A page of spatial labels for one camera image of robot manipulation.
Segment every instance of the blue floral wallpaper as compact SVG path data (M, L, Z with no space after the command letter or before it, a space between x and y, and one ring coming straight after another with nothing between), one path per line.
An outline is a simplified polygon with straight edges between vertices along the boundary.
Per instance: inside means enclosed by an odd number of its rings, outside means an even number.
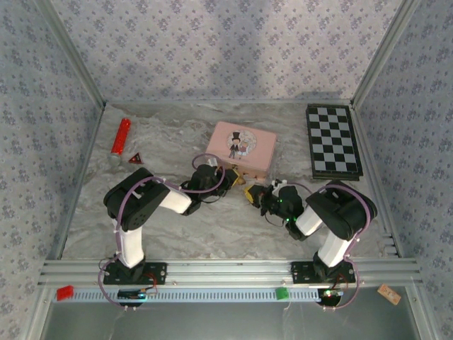
M0 1L0 339L18 339L98 110L32 1Z
M53 0L107 101L351 98L401 0Z
M360 108L406 256L453 339L453 3L422 0Z

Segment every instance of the black and white checkered board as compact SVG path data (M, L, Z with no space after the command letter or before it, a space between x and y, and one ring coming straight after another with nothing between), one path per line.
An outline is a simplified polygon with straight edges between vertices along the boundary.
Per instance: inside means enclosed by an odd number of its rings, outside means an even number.
M349 108L308 105L306 120L313 178L359 181L363 171Z

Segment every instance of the red cylinder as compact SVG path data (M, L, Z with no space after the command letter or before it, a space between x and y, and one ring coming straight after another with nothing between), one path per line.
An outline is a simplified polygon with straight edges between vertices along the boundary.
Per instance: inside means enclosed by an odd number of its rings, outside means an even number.
M112 151L110 153L120 155L125 148L127 134L129 133L130 129L130 120L127 118L123 118L121 120L120 126L118 128L118 132L116 133L115 142L112 146Z

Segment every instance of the gray marble table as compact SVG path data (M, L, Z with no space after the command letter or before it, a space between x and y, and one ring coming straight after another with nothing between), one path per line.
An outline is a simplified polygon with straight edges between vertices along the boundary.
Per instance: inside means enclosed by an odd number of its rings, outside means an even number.
M204 152L220 120L277 133L269 179L298 181L315 191L327 181L313 180L305 118L306 105L279 104L127 104L108 105L96 137L81 195L69 229L64 259L102 259L115 252L113 224L103 197L137 165L127 160L137 152L144 166L174 183L189 179L192 158ZM122 118L132 127L123 162L112 166L110 148ZM369 195L367 179L347 182ZM295 259L311 258L327 235L324 227L304 242L293 240L284 227L268 224L243 194L233 188L215 204L203 205L185 217L159 208L144 227L148 259ZM300 190L302 197L307 193ZM281 224L271 216L270 221ZM379 218L373 221L353 256L378 257L384 245Z

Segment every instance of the warning triangle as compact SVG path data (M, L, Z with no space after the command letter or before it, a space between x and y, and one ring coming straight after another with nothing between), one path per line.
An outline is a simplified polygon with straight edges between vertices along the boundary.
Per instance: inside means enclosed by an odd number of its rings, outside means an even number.
M142 158L140 157L140 153L136 153L133 158L131 158L129 160L129 163L133 163L133 164L143 164L142 162Z

